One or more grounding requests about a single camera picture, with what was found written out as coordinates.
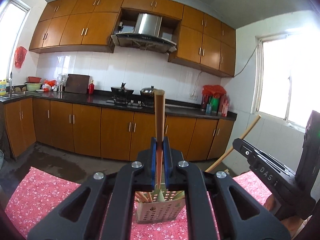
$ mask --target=metal screw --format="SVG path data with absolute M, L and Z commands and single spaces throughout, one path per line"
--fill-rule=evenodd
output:
M 218 172 L 216 173 L 216 176 L 217 176 L 219 179 L 224 179 L 224 178 L 227 176 L 227 174 L 226 174 L 224 171 L 218 171 Z
M 141 162 L 138 162 L 138 161 L 135 161 L 131 164 L 131 167 L 133 168 L 140 168 L 142 166 L 142 163 Z
M 94 179 L 103 179 L 104 177 L 104 174 L 102 172 L 96 172 L 94 175 L 93 175 L 93 178 Z
M 179 161 L 178 162 L 179 167 L 185 168 L 189 166 L 189 163 L 187 161 Z

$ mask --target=red bottle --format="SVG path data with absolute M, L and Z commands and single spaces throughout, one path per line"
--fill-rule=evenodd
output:
M 93 80 L 91 80 L 91 83 L 89 84 L 89 95 L 92 95 L 94 91 L 94 83 Z

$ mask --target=concrete floor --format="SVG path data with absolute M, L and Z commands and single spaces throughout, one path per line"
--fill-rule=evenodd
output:
M 194 163 L 204 171 L 213 162 L 214 160 Z M 128 162 L 75 154 L 36 142 L 22 153 L 17 161 L 4 161 L 0 170 L 0 203 L 5 206 L 31 166 L 59 178 L 82 183 L 97 171 L 114 173 L 126 163 Z M 227 166 L 221 163 L 211 172 L 225 169 Z M 230 169 L 229 172 L 231 176 L 235 176 Z

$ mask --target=white wall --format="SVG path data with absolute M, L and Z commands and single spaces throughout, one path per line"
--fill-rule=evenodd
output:
M 39 18 L 47 5 L 45 0 L 20 0 L 31 9 L 28 12 L 25 23 L 17 43 L 17 47 L 23 46 L 27 50 L 35 31 Z M 36 75 L 36 67 L 38 64 L 39 54 L 28 51 L 25 61 L 20 69 L 15 68 L 14 62 L 12 64 L 12 84 L 24 85 L 28 76 Z
M 189 95 L 200 71 L 167 61 L 167 54 L 118 46 L 114 53 L 45 53 L 39 56 L 36 76 L 56 79 L 62 71 L 90 75 L 97 90 L 111 91 L 110 87 L 125 82 L 135 94 L 140 94 L 141 88 L 154 86 L 165 90 L 168 99 L 196 104 L 201 103 L 203 85 L 220 84 L 221 78 L 202 72 L 196 87 L 197 100 L 191 100 Z
M 313 11 L 299 11 L 267 18 L 237 29 L 235 73 L 240 72 L 249 59 L 256 46 L 256 38 L 318 23 L 319 18 Z M 238 113 L 228 148 L 255 118 L 255 115 L 251 114 L 255 77 L 256 54 L 253 55 L 240 75 L 232 79 L 221 79 L 221 85 L 230 97 L 230 110 Z M 303 135 L 302 132 L 274 120 L 262 118 L 246 137 L 246 140 L 258 149 L 273 155 L 295 171 L 301 157 Z M 233 151 L 224 160 L 224 163 L 236 174 L 249 170 L 246 159 L 236 151 Z M 318 186 L 319 182 L 320 179 L 316 181 L 315 185 Z M 319 197 L 320 186 L 318 186 L 317 192 Z

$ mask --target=black countertop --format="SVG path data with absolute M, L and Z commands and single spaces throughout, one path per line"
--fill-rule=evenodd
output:
M 6 104 L 15 101 L 19 101 L 24 98 L 44 98 L 49 100 L 61 101 L 66 103 L 73 104 L 81 104 L 81 105 L 89 105 L 89 106 L 100 106 L 114 109 L 122 109 L 128 111 L 142 112 L 153 114 L 153 107 L 147 106 L 128 106 L 128 105 L 119 105 L 113 103 L 111 96 L 105 96 L 100 94 L 88 95 L 88 94 L 76 94 L 76 93 L 68 93 L 68 92 L 47 92 L 47 93 L 34 93 L 29 95 L 21 95 L 13 98 L 2 98 L 0 97 L 0 102 Z M 201 111 L 200 108 L 196 107 L 188 107 L 188 106 L 180 106 L 176 105 L 178 101 L 175 101 L 174 105 L 165 106 L 165 114 L 174 115 L 174 116 L 184 116 L 184 117 L 194 117 L 194 118 L 206 118 L 206 119 L 226 119 L 235 121 L 237 114 L 233 112 L 228 112 L 227 117 L 217 116 L 215 114 L 205 114 L 204 111 Z

